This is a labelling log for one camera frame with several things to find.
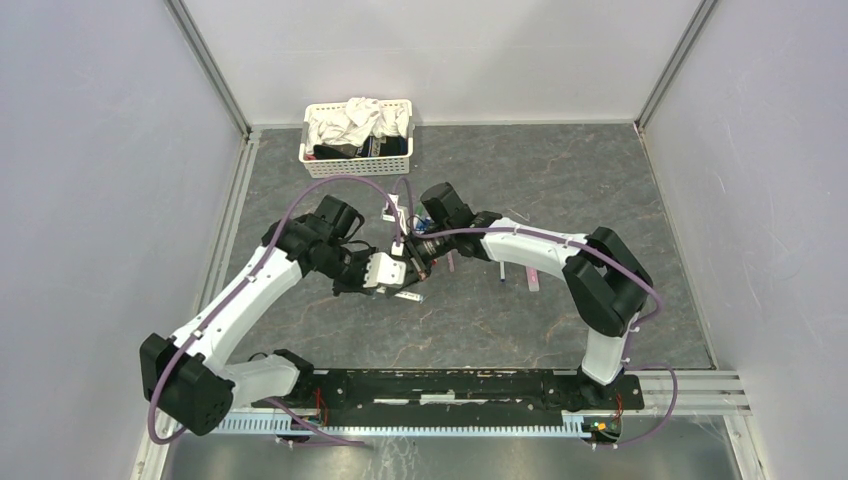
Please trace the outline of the blue capped marker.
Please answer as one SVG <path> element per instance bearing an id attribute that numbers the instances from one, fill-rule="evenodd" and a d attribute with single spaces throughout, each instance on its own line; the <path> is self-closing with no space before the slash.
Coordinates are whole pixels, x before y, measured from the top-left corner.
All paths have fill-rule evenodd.
<path id="1" fill-rule="evenodd" d="M 413 301 L 416 303 L 422 303 L 425 300 L 424 295 L 410 291 L 398 291 L 393 295 L 393 297 Z"/>

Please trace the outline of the pink highlighter pen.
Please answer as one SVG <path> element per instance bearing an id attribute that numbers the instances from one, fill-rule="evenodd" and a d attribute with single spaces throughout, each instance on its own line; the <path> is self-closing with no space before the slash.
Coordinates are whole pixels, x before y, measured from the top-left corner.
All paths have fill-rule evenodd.
<path id="1" fill-rule="evenodd" d="M 540 291 L 540 282 L 538 277 L 538 272 L 536 269 L 527 267 L 526 268 L 526 279 L 527 286 L 530 292 L 539 292 Z"/>

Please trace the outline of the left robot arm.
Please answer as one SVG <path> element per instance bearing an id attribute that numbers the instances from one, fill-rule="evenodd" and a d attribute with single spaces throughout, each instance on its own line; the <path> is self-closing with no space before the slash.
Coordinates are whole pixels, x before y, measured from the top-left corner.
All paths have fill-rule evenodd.
<path id="1" fill-rule="evenodd" d="M 140 367 L 149 415 L 162 412 L 197 436 L 215 430 L 234 408 L 267 398 L 290 407 L 314 394 L 311 365 L 293 354 L 230 363 L 241 339 L 286 291 L 318 272 L 363 287 L 371 250 L 347 245 L 364 223 L 349 204 L 330 195 L 317 209 L 273 224 L 246 267 L 193 320 L 171 336 L 149 335 L 140 346 Z"/>

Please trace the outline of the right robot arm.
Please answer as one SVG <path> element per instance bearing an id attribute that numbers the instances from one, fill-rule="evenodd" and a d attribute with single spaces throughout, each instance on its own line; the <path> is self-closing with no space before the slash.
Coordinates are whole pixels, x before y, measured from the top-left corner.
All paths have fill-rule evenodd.
<path id="1" fill-rule="evenodd" d="M 533 228 L 501 214 L 475 212 L 448 182 L 420 197 L 432 223 L 412 237 L 425 263 L 451 251 L 482 261 L 511 263 L 565 283 L 580 318 L 589 328 L 578 369 L 580 400 L 602 408 L 618 393 L 630 332 L 649 299 L 660 308 L 653 281 L 618 234 L 598 227 L 590 234 Z"/>

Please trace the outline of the white plastic basket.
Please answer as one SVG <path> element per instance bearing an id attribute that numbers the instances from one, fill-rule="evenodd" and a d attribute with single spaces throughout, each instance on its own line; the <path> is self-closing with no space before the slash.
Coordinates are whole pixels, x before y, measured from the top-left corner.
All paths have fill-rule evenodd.
<path id="1" fill-rule="evenodd" d="M 298 161 L 313 178 L 403 175 L 414 150 L 408 99 L 353 97 L 306 107 Z"/>

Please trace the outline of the black box in basket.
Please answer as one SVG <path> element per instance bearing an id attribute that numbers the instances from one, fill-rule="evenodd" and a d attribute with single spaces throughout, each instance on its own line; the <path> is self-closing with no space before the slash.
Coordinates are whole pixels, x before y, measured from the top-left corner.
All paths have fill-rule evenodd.
<path id="1" fill-rule="evenodd" d="M 342 160 L 403 156 L 407 153 L 408 140 L 402 136 L 369 136 L 360 145 L 315 145 L 311 156 L 316 160 Z"/>

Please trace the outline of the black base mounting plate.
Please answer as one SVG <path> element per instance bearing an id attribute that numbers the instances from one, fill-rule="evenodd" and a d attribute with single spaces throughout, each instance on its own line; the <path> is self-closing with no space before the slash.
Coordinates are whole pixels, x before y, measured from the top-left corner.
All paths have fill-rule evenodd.
<path id="1" fill-rule="evenodd" d="M 600 416 L 645 406 L 637 376 L 597 386 L 571 370 L 315 370 L 281 398 L 321 409 L 329 427 L 557 426 L 569 413 Z"/>

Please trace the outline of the white crumpled cloth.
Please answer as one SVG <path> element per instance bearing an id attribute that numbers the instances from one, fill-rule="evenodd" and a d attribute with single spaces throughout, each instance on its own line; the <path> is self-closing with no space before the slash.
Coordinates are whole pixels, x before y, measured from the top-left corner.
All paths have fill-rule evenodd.
<path id="1" fill-rule="evenodd" d="M 408 137 L 412 102 L 353 97 L 346 102 L 312 104 L 306 108 L 305 150 L 318 144 L 362 144 L 367 137 Z"/>

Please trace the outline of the aluminium frame rail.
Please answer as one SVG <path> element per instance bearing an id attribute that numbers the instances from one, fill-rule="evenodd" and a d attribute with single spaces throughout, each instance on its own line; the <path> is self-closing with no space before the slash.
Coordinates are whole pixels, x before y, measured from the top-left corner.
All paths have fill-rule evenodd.
<path id="1" fill-rule="evenodd" d="M 192 433 L 269 432 L 299 428 L 285 408 L 335 435 L 589 436 L 626 415 L 748 414 L 732 372 L 651 369 L 599 386 L 554 369 L 315 369 L 294 380 L 262 378 L 257 392 L 236 396 L 231 380 L 195 372 L 169 380 L 160 410 Z"/>

